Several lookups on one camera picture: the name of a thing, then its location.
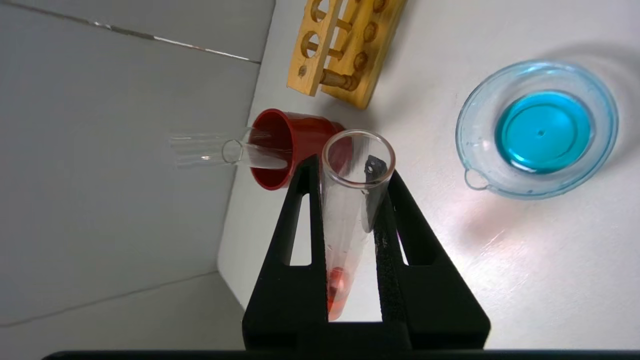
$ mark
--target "red cup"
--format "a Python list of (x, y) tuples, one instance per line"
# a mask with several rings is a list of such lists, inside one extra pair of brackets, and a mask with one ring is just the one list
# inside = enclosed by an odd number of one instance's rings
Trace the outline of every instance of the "red cup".
[(313, 115), (287, 113), (278, 109), (264, 110), (255, 119), (249, 135), (254, 145), (291, 151), (287, 168), (271, 170), (251, 168), (253, 178), (267, 190), (277, 190), (289, 185), (298, 164), (311, 155), (322, 154), (327, 140), (344, 130), (337, 122)]

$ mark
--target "red liquid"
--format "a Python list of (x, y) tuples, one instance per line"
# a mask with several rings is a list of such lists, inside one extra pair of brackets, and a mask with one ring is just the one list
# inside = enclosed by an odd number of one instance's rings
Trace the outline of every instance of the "red liquid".
[(351, 291), (349, 280), (349, 275), (341, 267), (331, 269), (327, 275), (326, 308), (329, 312), (329, 321), (336, 320), (342, 315)]

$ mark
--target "test tube rim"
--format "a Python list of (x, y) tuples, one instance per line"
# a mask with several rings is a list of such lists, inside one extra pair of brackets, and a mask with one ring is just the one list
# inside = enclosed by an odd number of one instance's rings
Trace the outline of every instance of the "test tube rim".
[[(364, 135), (369, 138), (373, 138), (379, 141), (380, 143), (382, 143), (387, 148), (390, 155), (390, 161), (389, 161), (389, 164), (387, 164), (387, 171), (382, 176), (379, 176), (377, 179), (373, 181), (366, 181), (364, 183), (359, 183), (356, 181), (350, 181), (350, 180), (344, 179), (343, 177), (338, 175), (338, 173), (336, 173), (336, 171), (331, 167), (331, 165), (329, 165), (329, 160), (328, 160), (329, 148), (341, 138), (344, 138), (347, 136), (353, 136), (353, 135)], [(353, 188), (353, 189), (372, 189), (383, 183), (386, 183), (391, 178), (391, 175), (393, 175), (396, 169), (396, 152), (394, 151), (394, 148), (391, 146), (391, 144), (387, 141), (387, 139), (385, 139), (384, 137), (380, 136), (377, 133), (374, 133), (373, 131), (364, 130), (364, 129), (344, 130), (344, 131), (341, 131), (340, 133), (337, 133), (336, 135), (333, 135), (324, 145), (324, 148), (322, 151), (322, 165), (323, 165), (323, 171), (325, 171), (326, 174), (328, 174), (332, 180), (334, 180), (336, 183), (339, 183), (342, 186), (346, 186), (348, 188)]]

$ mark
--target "white table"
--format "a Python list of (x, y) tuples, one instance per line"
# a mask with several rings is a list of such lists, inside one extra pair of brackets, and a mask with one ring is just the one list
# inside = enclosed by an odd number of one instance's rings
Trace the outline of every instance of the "white table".
[[(409, 1), (365, 111), (286, 88), (304, 4), (276, 4), (249, 123), (274, 107), (387, 138), (397, 170), (491, 319), (487, 348), (640, 347), (640, 1)], [(621, 120), (612, 156), (553, 199), (469, 190), (454, 141), (467, 95), (510, 63), (547, 57), (578, 61), (611, 89)], [(285, 191), (267, 192), (248, 169), (237, 171), (218, 264), (244, 307)], [(293, 261), (302, 264), (310, 258), (300, 245), (309, 241), (308, 208), (299, 221)], [(356, 282), (341, 320), (379, 320), (372, 245)]]

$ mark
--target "wooden test tube rack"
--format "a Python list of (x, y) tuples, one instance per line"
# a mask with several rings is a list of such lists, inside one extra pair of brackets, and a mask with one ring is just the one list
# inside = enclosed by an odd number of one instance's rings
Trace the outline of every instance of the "wooden test tube rack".
[[(328, 11), (319, 9), (328, 1)], [(307, 0), (291, 57), (287, 86), (305, 95), (322, 91), (357, 108), (369, 104), (405, 0)], [(332, 46), (333, 32), (338, 31)], [(326, 57), (330, 56), (327, 68)]]

